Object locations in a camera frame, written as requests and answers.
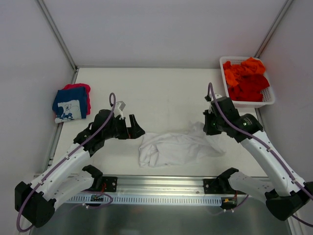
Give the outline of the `white t-shirt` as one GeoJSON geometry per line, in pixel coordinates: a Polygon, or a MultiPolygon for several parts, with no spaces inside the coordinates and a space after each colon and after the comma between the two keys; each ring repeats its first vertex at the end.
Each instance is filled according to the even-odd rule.
{"type": "Polygon", "coordinates": [[[226,153],[219,136],[208,136],[204,123],[189,123],[189,130],[180,133],[147,133],[139,147],[140,167],[164,167],[199,163],[207,157],[226,153]]]}

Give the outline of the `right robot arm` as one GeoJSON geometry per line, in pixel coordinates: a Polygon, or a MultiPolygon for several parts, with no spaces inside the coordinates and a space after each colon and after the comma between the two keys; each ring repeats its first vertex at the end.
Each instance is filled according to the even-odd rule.
{"type": "Polygon", "coordinates": [[[223,193],[240,191],[263,202],[278,220],[285,221],[313,198],[313,184],[300,177],[277,153],[262,125],[251,114],[240,115],[229,97],[206,97],[203,131],[208,136],[225,132],[244,147],[268,176],[266,184],[236,168],[221,173],[209,188],[223,193]]]}

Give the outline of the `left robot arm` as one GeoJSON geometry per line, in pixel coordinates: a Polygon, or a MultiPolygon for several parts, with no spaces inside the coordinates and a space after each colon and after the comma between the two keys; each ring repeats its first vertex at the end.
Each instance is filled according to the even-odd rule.
{"type": "Polygon", "coordinates": [[[94,121],[73,140],[66,154],[30,183],[21,181],[15,187],[15,210],[32,226],[40,228],[69,198],[85,190],[97,191],[102,186],[101,170],[87,161],[104,146],[106,140],[138,139],[145,134],[135,116],[125,118],[112,110],[100,110],[94,121]]]}

